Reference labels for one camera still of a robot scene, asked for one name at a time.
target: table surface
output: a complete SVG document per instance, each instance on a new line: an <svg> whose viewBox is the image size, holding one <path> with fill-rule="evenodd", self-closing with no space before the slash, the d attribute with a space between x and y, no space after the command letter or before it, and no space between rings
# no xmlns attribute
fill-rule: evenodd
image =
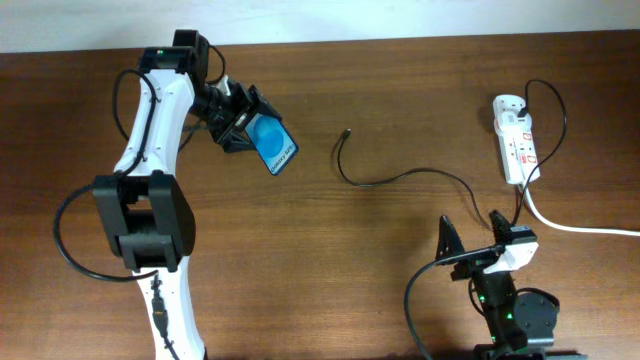
<svg viewBox="0 0 640 360"><path fill-rule="evenodd" d="M529 78L557 86L569 113L561 150L532 186L549 219L640 228L640 32L450 37L224 46L228 73L254 83L285 118L300 153L272 177L257 154L227 155L197 134L177 177L198 236L190 269L198 329L210 357L384 358L417 349L403 315L412 274L435 255L447 214L467 249L492 243L464 188L421 174L379 188L338 176L332 150L362 181L416 166L450 171L483 214L514 210L491 102L523 95ZM0 55L0 348L7 359L149 359L153 343L136 284L91 280L58 254L54 211L108 174L125 143L111 117L116 74L140 50ZM217 73L211 57L211 72ZM135 79L120 94L130 128ZM556 100L531 89L538 154L561 131ZM516 272L562 302L557 350L593 359L640 353L640 243L560 232L528 212L540 248ZM108 249L93 200L74 203L63 237L78 261L126 274ZM438 269L412 295L418 331L436 354L490 342L466 282Z"/></svg>

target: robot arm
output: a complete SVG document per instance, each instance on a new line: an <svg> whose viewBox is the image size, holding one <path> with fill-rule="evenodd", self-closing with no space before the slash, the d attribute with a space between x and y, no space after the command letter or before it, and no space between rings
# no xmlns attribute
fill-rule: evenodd
<svg viewBox="0 0 640 360"><path fill-rule="evenodd" d="M149 176L156 170L175 176L182 127L195 99L193 84L187 74L180 74L172 69L154 69L146 77L155 87L158 103L151 120L143 161L130 176ZM133 164L142 142L150 103L151 92L141 79L140 105L133 131L115 171L124 171Z"/></svg>
<svg viewBox="0 0 640 360"><path fill-rule="evenodd" d="M139 71L154 87L155 109L149 120L154 99L147 81L141 79L138 112L115 175L97 176L94 181L93 194L111 251L122 257L134 274L157 271L153 279L138 280L138 285L158 360L202 360L207 356L189 293L195 218L175 178L187 114L205 121L213 140L225 152L257 150L273 175L278 175L298 150L281 124L282 117L255 86L247 90L227 76L218 84L205 81L208 51L208 41L192 30L177 30L172 47L145 49ZM142 160L135 165L140 151ZM132 206L146 200L150 209Z"/></svg>

